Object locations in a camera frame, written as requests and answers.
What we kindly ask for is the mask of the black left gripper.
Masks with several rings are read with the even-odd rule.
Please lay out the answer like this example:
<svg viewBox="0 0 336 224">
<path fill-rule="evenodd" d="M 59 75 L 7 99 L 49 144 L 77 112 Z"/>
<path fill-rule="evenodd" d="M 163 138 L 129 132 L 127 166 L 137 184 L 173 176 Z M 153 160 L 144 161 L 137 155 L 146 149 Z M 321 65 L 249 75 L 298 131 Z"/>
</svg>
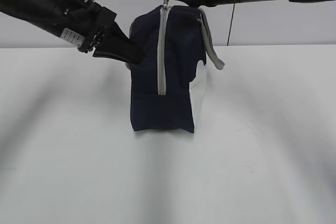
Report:
<svg viewBox="0 0 336 224">
<path fill-rule="evenodd" d="M 139 64 L 142 49 L 113 23 L 117 14 L 95 1 L 65 0 L 64 15 L 70 21 L 64 25 L 60 38 L 93 57 Z"/>
</svg>

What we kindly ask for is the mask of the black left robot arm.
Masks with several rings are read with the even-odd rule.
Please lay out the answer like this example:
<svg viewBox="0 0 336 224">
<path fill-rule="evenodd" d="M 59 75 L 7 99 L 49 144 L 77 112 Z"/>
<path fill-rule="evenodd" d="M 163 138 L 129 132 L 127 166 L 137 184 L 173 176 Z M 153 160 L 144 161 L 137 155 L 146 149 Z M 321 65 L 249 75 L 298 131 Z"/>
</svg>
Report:
<svg viewBox="0 0 336 224">
<path fill-rule="evenodd" d="M 28 22 L 97 58 L 140 63 L 144 53 L 96 0 L 1 0 L 1 12 Z"/>
</svg>

